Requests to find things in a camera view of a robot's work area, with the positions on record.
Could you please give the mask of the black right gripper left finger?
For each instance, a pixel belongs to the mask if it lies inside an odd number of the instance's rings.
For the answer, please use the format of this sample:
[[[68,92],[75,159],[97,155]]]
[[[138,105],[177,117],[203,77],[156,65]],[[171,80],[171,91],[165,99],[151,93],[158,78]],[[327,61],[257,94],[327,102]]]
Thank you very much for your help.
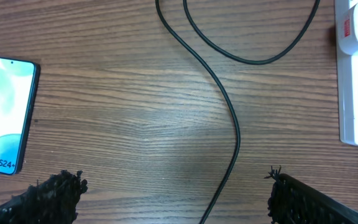
[[[78,216],[77,203],[88,189],[82,173],[62,170],[40,185],[29,186],[0,205],[0,224],[72,224]]]

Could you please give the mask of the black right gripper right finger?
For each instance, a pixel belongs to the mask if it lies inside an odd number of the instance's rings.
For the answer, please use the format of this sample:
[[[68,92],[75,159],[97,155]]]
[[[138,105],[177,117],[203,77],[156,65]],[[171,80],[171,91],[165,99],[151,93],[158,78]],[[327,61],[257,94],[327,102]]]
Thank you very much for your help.
[[[271,169],[275,182],[268,200],[268,216],[279,224],[358,224],[358,212],[320,191]]]

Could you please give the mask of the Galaxy S24 smartphone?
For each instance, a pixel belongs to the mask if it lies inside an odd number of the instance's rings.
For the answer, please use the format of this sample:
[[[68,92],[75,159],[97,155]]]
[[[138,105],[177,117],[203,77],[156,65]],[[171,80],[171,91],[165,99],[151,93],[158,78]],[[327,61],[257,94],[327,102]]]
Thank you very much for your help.
[[[0,173],[21,171],[40,65],[0,57]]]

